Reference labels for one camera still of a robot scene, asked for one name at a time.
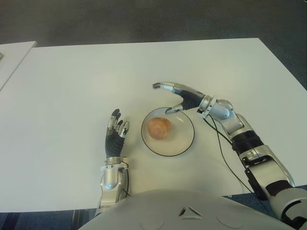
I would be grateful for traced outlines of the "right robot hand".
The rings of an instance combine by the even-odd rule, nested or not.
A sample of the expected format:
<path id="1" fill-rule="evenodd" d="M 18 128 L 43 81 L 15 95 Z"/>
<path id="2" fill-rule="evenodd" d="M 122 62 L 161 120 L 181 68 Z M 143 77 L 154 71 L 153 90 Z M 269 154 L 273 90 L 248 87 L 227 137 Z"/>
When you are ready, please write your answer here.
<path id="1" fill-rule="evenodd" d="M 163 89 L 179 95 L 183 101 L 165 111 L 165 114 L 174 114 L 183 110 L 199 107 L 205 95 L 191 87 L 174 82 L 157 82 L 154 89 Z"/>

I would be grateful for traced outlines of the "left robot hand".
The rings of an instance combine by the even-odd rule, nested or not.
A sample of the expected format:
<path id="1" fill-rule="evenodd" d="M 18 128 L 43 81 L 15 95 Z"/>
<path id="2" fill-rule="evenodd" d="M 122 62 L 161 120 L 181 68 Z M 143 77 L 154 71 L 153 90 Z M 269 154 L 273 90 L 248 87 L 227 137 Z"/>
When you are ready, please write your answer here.
<path id="1" fill-rule="evenodd" d="M 130 128 L 130 122 L 119 120 L 120 117 L 120 110 L 115 109 L 107 124 L 105 138 L 105 152 L 107 158 L 120 157 L 125 138 Z"/>

